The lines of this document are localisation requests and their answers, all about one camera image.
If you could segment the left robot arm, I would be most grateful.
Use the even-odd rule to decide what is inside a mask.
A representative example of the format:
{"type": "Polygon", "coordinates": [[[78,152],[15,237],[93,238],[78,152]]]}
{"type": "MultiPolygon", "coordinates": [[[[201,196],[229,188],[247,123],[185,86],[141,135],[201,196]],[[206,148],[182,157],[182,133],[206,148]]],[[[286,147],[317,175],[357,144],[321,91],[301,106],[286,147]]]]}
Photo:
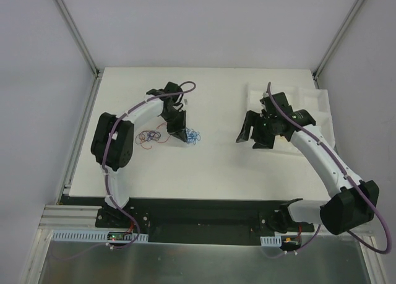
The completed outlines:
{"type": "Polygon", "coordinates": [[[90,147],[91,154],[100,165],[105,180],[105,202],[112,207],[109,219],[118,228],[127,226],[131,213],[124,207],[129,202],[126,186],[117,179],[118,171],[132,158],[135,129],[155,117],[166,122],[167,133],[187,142],[186,111],[183,96],[196,88],[192,81],[182,84],[168,82],[165,88],[151,89],[143,101],[129,108],[120,116],[102,113],[90,147]]]}

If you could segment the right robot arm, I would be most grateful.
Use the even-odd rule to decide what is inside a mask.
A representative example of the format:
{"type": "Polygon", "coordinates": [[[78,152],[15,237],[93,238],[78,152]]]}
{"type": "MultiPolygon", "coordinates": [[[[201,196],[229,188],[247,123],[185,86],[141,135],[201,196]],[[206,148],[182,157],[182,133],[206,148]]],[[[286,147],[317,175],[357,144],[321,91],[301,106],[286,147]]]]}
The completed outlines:
{"type": "Polygon", "coordinates": [[[321,224],[333,235],[339,235],[374,218],[379,187],[363,179],[347,167],[335,154],[304,109],[293,110],[285,93],[260,99],[259,112],[246,112],[236,142],[254,141],[254,149],[272,149],[276,137],[284,137],[296,147],[323,182],[330,199],[316,202],[297,198],[283,203],[269,218],[269,227],[285,233],[300,223],[321,224]]]}

